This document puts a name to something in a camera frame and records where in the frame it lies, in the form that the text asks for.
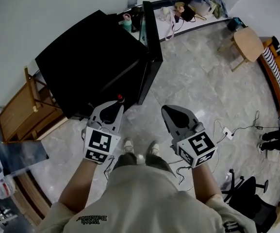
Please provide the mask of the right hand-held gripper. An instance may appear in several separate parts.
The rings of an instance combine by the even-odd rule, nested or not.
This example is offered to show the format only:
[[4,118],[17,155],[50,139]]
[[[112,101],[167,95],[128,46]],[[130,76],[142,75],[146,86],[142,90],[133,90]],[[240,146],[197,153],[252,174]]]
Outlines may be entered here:
[[164,105],[161,113],[168,132],[174,138],[172,149],[191,168],[196,168],[213,157],[217,146],[190,110],[177,105]]

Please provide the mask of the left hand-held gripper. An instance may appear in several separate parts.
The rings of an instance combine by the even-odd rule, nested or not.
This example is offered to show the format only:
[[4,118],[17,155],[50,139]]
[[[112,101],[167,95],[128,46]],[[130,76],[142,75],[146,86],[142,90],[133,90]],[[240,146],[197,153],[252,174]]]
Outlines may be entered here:
[[82,130],[83,157],[103,164],[113,153],[121,137],[118,134],[124,105],[113,100],[97,106]]

